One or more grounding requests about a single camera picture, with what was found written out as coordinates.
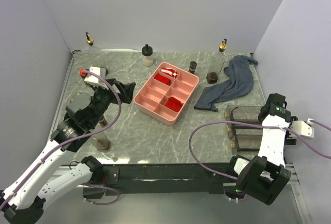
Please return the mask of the oil bottle gold spout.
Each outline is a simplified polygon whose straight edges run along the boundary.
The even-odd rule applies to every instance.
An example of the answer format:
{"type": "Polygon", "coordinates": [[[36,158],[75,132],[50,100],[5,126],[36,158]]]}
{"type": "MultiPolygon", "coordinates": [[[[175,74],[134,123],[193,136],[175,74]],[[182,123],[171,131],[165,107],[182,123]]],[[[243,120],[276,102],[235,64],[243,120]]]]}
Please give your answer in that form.
{"type": "MultiPolygon", "coordinates": [[[[102,128],[108,125],[108,121],[106,120],[105,116],[103,115],[97,126],[95,127],[94,131],[100,131],[102,128]]],[[[107,151],[111,147],[110,140],[106,136],[104,132],[100,132],[96,135],[91,136],[92,143],[95,146],[95,148],[99,151],[107,151]]]]}

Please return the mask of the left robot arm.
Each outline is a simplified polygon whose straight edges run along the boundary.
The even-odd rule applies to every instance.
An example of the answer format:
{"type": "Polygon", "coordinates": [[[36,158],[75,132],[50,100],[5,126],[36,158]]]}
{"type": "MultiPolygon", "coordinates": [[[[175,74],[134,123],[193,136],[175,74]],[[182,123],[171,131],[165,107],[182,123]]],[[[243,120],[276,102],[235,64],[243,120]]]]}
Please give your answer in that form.
{"type": "Polygon", "coordinates": [[[130,104],[136,84],[123,84],[116,79],[107,83],[116,86],[118,95],[106,86],[93,86],[93,95],[75,94],[66,106],[62,122],[51,134],[37,159],[7,189],[1,191],[1,211],[9,223],[36,223],[44,210],[56,199],[78,185],[99,183],[104,178],[103,164],[95,157],[84,157],[70,172],[53,181],[49,178],[90,138],[100,124],[108,125],[104,113],[110,104],[130,104]]]}

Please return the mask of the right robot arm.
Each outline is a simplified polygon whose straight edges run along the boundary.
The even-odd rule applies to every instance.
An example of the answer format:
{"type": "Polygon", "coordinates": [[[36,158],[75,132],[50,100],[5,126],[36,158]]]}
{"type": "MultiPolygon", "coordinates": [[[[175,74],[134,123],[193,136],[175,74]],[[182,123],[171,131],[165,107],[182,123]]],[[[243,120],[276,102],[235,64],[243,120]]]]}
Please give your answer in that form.
{"type": "Polygon", "coordinates": [[[291,112],[286,109],[285,96],[273,93],[260,109],[258,120],[263,126],[257,155],[251,160],[236,155],[230,160],[227,177],[236,182],[236,189],[271,205],[290,180],[285,168],[284,145],[291,112]]]}

